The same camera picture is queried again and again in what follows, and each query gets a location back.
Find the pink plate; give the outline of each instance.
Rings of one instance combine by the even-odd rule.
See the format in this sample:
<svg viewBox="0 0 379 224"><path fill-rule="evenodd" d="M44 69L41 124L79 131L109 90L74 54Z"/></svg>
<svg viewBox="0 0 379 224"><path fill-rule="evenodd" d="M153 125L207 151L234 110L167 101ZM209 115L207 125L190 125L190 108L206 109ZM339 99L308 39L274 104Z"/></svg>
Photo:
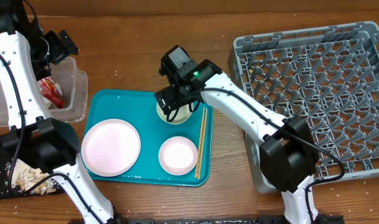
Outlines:
<svg viewBox="0 0 379 224"><path fill-rule="evenodd" d="M187 138L180 136L169 138L160 147L159 162L169 174L187 174L196 165L197 148Z"/></svg>
<svg viewBox="0 0 379 224"><path fill-rule="evenodd" d="M103 177L120 175L138 159L141 140L126 121L107 119L94 125L84 137L82 158L90 171Z"/></svg>

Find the teal tray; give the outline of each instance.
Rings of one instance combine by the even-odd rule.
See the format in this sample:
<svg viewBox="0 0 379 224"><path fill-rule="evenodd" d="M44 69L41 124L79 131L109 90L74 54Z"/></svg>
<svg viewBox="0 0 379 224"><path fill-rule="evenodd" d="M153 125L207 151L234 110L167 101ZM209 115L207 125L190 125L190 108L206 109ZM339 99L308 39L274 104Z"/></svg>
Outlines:
<svg viewBox="0 0 379 224"><path fill-rule="evenodd" d="M208 108L208 117L200 179L195 178L195 168L182 176L168 174L158 159L161 145L171 137L183 136L198 146L204 107ZM115 177L101 177L87 169L92 179L190 187L199 187L207 181L210 175L213 129L213 108L209 105L201 103L187 121L171 125L157 115L154 93L101 90L92 98L85 133L100 121L111 118L125 120L137 129L141 138L141 152L132 168Z"/></svg>

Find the red wrapper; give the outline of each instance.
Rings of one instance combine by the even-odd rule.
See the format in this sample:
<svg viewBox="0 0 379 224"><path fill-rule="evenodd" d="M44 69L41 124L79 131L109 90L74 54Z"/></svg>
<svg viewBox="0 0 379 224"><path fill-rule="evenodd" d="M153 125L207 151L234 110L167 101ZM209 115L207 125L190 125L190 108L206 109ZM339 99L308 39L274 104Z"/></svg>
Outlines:
<svg viewBox="0 0 379 224"><path fill-rule="evenodd" d="M63 101L60 99L59 91L51 77L43 78L37 84L41 88L41 95L46 97L59 109L62 109Z"/></svg>

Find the wooden chopstick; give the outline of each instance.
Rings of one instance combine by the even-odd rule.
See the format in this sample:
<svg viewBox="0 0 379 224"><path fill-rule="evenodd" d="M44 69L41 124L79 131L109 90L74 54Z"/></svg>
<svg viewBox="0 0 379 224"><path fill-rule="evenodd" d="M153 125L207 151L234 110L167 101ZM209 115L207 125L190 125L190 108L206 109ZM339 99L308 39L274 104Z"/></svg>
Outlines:
<svg viewBox="0 0 379 224"><path fill-rule="evenodd" d="M197 173L197 178L198 179L200 179L200 175L202 173L203 149L204 149L204 141L205 141L205 135L206 135L206 127L207 127L207 113L208 113L208 109L206 108L206 113L205 113L205 116L204 116L204 125L203 125L202 145L200 147L199 170L198 170L198 173Z"/></svg>
<svg viewBox="0 0 379 224"><path fill-rule="evenodd" d="M202 124L200 125L199 146L197 148L197 162L196 162L195 178L197 178L197 173L199 171L200 147L202 147L202 139L203 139L204 113L205 113L205 108L203 108Z"/></svg>

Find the gray dish rack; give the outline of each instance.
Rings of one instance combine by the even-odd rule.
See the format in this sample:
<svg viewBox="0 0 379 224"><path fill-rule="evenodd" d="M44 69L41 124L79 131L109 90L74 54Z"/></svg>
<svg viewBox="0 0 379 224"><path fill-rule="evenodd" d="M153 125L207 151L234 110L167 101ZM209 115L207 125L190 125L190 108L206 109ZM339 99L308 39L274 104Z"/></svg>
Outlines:
<svg viewBox="0 0 379 224"><path fill-rule="evenodd" d="M379 28L374 22L238 37L228 59L232 80L267 108L307 119L316 144L345 164L341 180L379 175ZM276 189L260 171L246 135L259 192ZM337 175L320 154L316 178Z"/></svg>

